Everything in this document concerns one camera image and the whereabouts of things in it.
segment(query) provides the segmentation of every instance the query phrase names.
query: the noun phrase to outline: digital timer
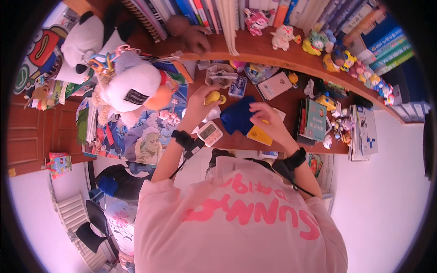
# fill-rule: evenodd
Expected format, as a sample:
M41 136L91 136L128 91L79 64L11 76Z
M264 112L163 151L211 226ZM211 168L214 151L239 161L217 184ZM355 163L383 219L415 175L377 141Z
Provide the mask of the digital timer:
M223 132L214 122L208 121L199 129L197 135L205 142L205 145L211 147L223 136Z

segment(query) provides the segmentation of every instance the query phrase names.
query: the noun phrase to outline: person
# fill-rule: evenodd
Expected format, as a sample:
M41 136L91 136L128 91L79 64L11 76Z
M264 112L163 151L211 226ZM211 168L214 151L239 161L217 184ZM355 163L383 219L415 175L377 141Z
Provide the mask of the person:
M178 131L192 132L218 105L203 103L218 89L203 86L190 97ZM276 111L266 103L250 107L255 113L250 121L287 155L299 150ZM218 156L205 181L190 185L181 197L170 177L182 152L173 138L140 191L136 272L347 271L344 241L308 164L295 168L295 183L314 197L284 184L259 162L231 156Z

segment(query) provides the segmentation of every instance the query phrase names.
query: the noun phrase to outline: pink t-shirt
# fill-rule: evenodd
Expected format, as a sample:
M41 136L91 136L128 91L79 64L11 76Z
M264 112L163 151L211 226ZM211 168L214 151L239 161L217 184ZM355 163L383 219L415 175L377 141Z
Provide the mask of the pink t-shirt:
M347 271L319 198L305 201L258 163L226 156L183 198L170 179L144 182L134 259L138 273Z

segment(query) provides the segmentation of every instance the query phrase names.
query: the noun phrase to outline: radiator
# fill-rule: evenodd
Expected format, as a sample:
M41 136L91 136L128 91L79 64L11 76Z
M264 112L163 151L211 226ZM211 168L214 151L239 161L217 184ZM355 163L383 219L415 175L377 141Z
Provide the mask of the radiator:
M93 273L98 272L106 262L106 257L99 247L97 253L93 253L76 236L76 230L85 222L89 222L88 215L83 204L82 195L76 195L68 200L57 203L53 201L56 212L61 219L62 225L67 231L68 237L77 248L80 256Z

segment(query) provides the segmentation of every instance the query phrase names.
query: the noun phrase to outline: brown plush toy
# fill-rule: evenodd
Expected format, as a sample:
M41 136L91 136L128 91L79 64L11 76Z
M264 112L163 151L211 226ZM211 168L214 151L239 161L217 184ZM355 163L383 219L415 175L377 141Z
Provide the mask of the brown plush toy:
M188 19L182 15L170 17L166 26L173 36L180 36L183 49L188 46L192 52L200 56L211 51L211 46L205 36L212 34L208 29L190 25Z

